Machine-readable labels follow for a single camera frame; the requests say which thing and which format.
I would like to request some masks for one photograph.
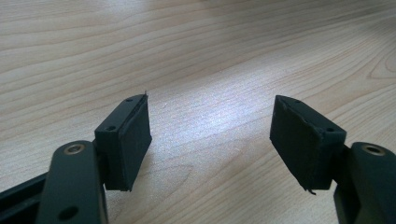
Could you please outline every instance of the round hole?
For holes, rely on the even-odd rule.
[[[75,217],[77,213],[78,213],[78,208],[75,206],[70,206],[68,208],[65,208],[62,212],[60,212],[58,218],[61,221],[66,221]]]
[[[115,129],[116,129],[115,126],[108,126],[108,127],[106,128],[106,131],[113,131],[113,130],[115,130]]]
[[[375,155],[375,156],[385,156],[385,151],[384,149],[380,147],[375,147],[375,146],[363,146],[363,150]]]
[[[66,155],[78,154],[84,148],[85,148],[85,146],[82,145],[82,144],[74,144],[72,146],[69,146],[69,147],[65,148],[64,149],[64,154],[66,154]]]

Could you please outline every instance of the light wood tabletop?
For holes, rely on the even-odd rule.
[[[1,1],[0,191],[145,91],[153,141],[110,223],[337,223],[335,184],[304,191],[269,140],[275,96],[396,152],[396,4]]]

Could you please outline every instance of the wood grain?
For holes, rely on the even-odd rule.
[[[276,94],[396,152],[392,1],[2,1],[0,190],[148,91],[153,142],[111,223],[337,223],[269,141]]]

